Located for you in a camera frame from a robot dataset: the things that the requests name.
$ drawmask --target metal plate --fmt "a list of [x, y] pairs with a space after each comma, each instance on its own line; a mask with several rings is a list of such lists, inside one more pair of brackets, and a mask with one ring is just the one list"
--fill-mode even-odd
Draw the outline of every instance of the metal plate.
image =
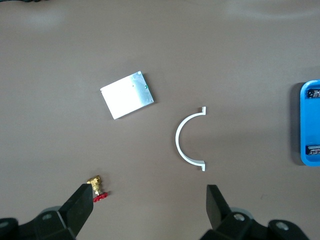
[[126, 76], [100, 90], [114, 119], [154, 102], [141, 71]]

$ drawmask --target brass valve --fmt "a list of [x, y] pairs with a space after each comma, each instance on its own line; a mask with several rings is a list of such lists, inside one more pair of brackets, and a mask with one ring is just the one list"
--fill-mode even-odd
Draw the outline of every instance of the brass valve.
[[95, 198], [93, 198], [93, 202], [97, 202], [101, 199], [104, 199], [108, 196], [107, 192], [104, 192], [101, 186], [101, 179], [100, 176], [94, 176], [90, 179], [87, 180], [87, 184], [91, 184], [92, 189], [94, 191], [94, 193], [97, 195]]

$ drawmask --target blue plastic container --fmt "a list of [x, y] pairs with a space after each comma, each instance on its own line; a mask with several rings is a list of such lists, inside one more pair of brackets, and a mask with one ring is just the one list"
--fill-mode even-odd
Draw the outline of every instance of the blue plastic container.
[[320, 80], [306, 82], [300, 91], [300, 154], [303, 163], [311, 167], [320, 166], [320, 154], [308, 154], [312, 146], [320, 146], [320, 97], [308, 95], [316, 89], [320, 90]]

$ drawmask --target blue tray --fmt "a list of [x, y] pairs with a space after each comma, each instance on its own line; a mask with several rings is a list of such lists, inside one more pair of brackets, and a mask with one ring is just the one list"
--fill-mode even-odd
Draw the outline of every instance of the blue tray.
[[300, 91], [300, 154], [305, 165], [316, 167], [320, 166], [320, 153], [314, 150], [308, 154], [308, 149], [320, 146], [320, 97], [309, 98], [311, 89], [320, 90], [320, 80], [306, 82]]

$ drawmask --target white square plate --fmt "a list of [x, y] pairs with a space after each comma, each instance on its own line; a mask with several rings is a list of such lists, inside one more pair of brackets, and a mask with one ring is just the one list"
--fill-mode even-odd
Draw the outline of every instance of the white square plate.
[[154, 102], [141, 71], [104, 86], [100, 90], [114, 119]]

